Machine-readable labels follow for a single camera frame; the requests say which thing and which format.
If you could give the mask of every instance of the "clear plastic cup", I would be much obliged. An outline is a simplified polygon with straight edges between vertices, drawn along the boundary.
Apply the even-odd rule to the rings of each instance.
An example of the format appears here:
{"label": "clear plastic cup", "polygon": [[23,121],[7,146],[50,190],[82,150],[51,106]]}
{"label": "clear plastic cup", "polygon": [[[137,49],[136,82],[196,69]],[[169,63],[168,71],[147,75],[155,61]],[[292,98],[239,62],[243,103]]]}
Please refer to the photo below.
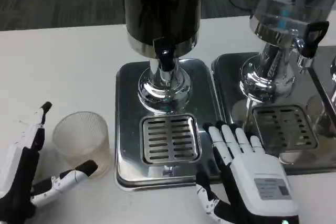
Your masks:
{"label": "clear plastic cup", "polygon": [[98,169],[90,178],[102,176],[110,167],[109,133],[104,118],[93,112],[76,112],[63,118],[52,135],[57,151],[70,166],[94,160]]}

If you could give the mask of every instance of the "robotic finger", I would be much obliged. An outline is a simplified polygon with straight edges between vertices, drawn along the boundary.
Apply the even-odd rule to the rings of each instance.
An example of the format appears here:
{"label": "robotic finger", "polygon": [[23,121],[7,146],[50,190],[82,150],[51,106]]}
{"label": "robotic finger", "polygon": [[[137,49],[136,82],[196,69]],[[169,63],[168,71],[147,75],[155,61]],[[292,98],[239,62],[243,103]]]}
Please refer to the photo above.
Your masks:
{"label": "robotic finger", "polygon": [[71,190],[78,183],[90,177],[97,168],[94,161],[88,160],[73,170],[61,173],[58,178],[51,177],[33,185],[31,203],[36,207],[41,207],[54,201],[62,193]]}

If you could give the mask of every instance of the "white tabletop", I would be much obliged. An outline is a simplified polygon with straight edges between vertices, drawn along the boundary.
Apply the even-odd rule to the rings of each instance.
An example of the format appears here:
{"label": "white tabletop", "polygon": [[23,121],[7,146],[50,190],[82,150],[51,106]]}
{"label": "white tabletop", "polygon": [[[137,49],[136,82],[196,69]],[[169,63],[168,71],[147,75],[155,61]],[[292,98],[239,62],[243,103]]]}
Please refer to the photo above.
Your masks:
{"label": "white tabletop", "polygon": [[[335,45],[336,12],[322,45]],[[200,40],[184,58],[199,58],[209,67],[221,54],[257,51],[261,41],[248,17],[202,20]],[[76,111],[94,111],[107,121],[114,156],[115,76],[128,62],[144,61],[129,46],[124,25],[0,33],[0,162],[23,128],[20,119],[45,101],[46,144],[38,178],[67,168],[51,145],[55,125]],[[39,209],[34,223],[212,223],[196,198],[195,188],[122,191],[112,164],[101,179],[89,180],[57,202]],[[302,223],[335,223],[336,173],[290,176]],[[220,185],[214,186],[225,199]]]}

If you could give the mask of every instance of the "drip tray grate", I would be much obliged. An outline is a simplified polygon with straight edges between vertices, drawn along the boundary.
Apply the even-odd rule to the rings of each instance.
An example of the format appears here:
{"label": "drip tray grate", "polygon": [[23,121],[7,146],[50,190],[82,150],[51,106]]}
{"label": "drip tray grate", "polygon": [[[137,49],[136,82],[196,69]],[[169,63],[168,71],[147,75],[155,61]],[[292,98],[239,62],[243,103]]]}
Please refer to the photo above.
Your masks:
{"label": "drip tray grate", "polygon": [[286,151],[301,151],[318,146],[300,106],[257,106],[253,108],[253,117],[267,150],[285,148]]}
{"label": "drip tray grate", "polygon": [[196,122],[191,115],[154,116],[142,122],[146,163],[192,162],[199,157]]}

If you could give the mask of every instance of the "white robotic hand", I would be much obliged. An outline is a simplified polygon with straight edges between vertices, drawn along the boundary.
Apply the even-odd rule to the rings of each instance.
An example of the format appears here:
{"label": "white robotic hand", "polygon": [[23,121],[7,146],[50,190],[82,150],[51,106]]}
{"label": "white robotic hand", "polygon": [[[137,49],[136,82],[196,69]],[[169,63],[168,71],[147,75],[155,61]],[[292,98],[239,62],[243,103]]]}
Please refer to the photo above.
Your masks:
{"label": "white robotic hand", "polygon": [[196,189],[207,214],[220,223],[296,224],[298,205],[293,200],[278,158],[265,153],[258,137],[250,141],[241,128],[221,122],[205,124],[213,143],[216,164],[230,201],[211,191],[205,172],[196,174]]}
{"label": "white robotic hand", "polygon": [[55,200],[72,189],[97,170],[97,164],[86,161],[73,170],[68,170],[33,185],[39,151],[45,140],[44,123],[51,103],[46,102],[27,123],[22,139],[13,144],[6,156],[0,173],[0,223],[23,224],[31,218],[36,207]]}

